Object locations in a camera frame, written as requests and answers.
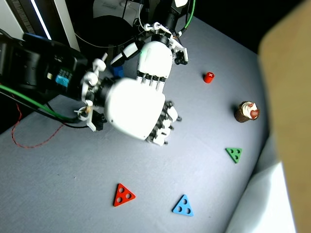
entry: blue label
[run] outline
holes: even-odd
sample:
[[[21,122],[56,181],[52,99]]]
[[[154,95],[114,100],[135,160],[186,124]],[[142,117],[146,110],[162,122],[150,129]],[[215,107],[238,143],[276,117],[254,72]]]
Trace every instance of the blue label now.
[[[65,87],[68,87],[68,84],[69,84],[69,79],[63,77],[63,76],[60,76],[60,75],[57,75],[56,76],[56,83],[62,85],[62,86],[65,86]]]

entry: light strip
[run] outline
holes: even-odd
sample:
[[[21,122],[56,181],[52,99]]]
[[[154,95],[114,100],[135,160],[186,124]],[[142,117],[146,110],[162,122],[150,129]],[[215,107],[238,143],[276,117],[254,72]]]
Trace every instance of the light strip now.
[[[43,27],[43,30],[44,30],[45,34],[47,35],[47,37],[48,37],[49,40],[52,40],[52,39],[51,39],[51,36],[50,36],[50,34],[49,34],[49,32],[48,32],[48,29],[47,29],[47,27],[45,26],[44,21],[43,21],[43,19],[42,19],[42,17],[41,17],[41,14],[40,14],[40,12],[39,12],[39,9],[38,9],[38,7],[37,7],[37,5],[36,5],[36,3],[35,3],[35,0],[30,0],[30,1],[31,1],[31,3],[32,3],[32,5],[33,5],[33,7],[34,7],[34,9],[35,9],[35,12],[36,12],[36,14],[37,14],[37,16],[38,16],[38,18],[39,18],[39,20],[40,20],[40,23],[41,23],[41,25],[42,25],[42,27]]]

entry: gray table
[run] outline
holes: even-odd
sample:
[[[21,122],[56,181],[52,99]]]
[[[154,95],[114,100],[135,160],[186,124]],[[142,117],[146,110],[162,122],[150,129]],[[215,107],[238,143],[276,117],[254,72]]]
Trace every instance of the gray table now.
[[[98,133],[63,128],[31,150],[15,146],[10,131],[0,135],[1,233],[225,230],[268,133],[257,56],[196,18],[182,42],[190,62],[173,66],[164,93],[183,121],[174,124],[167,146],[132,139],[109,124]],[[137,57],[127,62],[126,76],[135,77],[136,62]],[[216,75],[211,84],[203,82],[207,71]],[[260,107],[258,120],[234,119],[233,106],[244,100]],[[51,105],[69,115],[81,103],[57,97]],[[16,138],[32,145],[58,126],[33,113],[18,126]],[[226,147],[243,149],[238,164]],[[118,183],[136,199],[113,207]],[[193,217],[172,213],[183,194]]]

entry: cupcake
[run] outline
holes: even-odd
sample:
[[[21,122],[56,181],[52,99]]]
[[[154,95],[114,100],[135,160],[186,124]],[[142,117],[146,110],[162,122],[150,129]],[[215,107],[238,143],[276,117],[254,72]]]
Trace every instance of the cupcake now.
[[[260,110],[256,104],[250,101],[244,101],[234,113],[234,117],[238,122],[246,122],[248,120],[256,120],[259,117]]]

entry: triangle block with holes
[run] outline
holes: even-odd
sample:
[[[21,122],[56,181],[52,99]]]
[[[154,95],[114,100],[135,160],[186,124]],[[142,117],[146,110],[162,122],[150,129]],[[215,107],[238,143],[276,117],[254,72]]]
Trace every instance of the triangle block with holes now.
[[[193,216],[193,211],[191,209],[187,195],[183,195],[181,197],[177,205],[173,208],[173,213],[186,216]]]
[[[133,200],[136,196],[130,190],[128,190],[123,184],[118,184],[115,201],[113,206],[122,205],[130,200]]]
[[[226,148],[225,150],[228,152],[232,160],[237,164],[240,160],[242,149],[241,148]]]

